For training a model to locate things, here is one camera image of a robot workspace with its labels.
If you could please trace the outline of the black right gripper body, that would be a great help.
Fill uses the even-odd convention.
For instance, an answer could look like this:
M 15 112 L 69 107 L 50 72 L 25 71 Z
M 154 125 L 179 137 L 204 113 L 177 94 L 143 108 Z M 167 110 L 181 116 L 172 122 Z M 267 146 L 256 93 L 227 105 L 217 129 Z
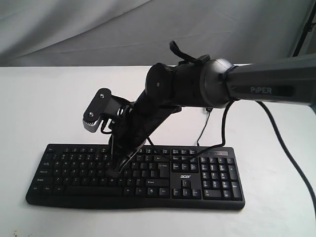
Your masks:
M 182 110 L 180 106 L 158 103 L 148 95 L 140 95 L 128 105 L 120 121 L 113 127 L 114 152 L 134 153 L 170 115 Z

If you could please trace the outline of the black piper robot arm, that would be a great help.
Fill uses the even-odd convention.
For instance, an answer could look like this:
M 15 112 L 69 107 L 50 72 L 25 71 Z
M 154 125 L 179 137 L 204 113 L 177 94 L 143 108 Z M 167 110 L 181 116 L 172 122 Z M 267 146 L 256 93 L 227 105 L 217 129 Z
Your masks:
M 123 108 L 111 136 L 113 156 L 107 174 L 118 177 L 146 139 L 182 107 L 226 108 L 238 100 L 316 107 L 316 61 L 293 57 L 278 62 L 235 66 L 209 55 L 194 58 L 176 42 L 177 66 L 153 65 L 137 100 Z

